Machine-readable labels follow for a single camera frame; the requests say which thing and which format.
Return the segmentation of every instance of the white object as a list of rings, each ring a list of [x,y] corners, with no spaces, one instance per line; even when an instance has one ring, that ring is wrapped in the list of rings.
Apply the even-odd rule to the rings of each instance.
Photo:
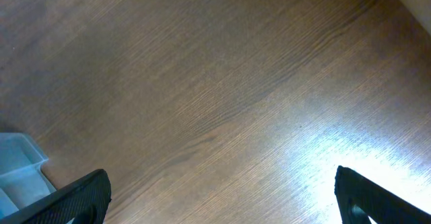
[[[0,219],[55,191],[40,171],[48,157],[22,133],[0,133]]]

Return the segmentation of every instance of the brown wooden surface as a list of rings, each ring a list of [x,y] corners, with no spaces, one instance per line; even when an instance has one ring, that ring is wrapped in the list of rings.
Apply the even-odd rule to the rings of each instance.
[[[431,39],[398,0],[0,0],[2,125],[107,223],[339,223],[346,165],[431,211]]]

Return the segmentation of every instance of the plastic bin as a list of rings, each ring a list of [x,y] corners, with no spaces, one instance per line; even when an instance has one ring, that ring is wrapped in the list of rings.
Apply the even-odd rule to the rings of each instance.
[[[0,133],[0,219],[55,191],[40,171],[46,161],[28,135]]]

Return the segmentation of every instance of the light blue plastic container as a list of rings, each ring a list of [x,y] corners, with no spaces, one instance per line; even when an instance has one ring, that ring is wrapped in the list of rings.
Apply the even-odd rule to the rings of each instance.
[[[0,219],[55,191],[40,171],[46,161],[30,136],[0,133]]]

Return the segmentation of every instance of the wood grain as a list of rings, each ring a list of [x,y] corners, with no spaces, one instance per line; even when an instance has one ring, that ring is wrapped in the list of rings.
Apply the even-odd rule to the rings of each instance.
[[[340,223],[345,165],[431,206],[431,39],[398,0],[1,0],[2,126],[107,223]]]

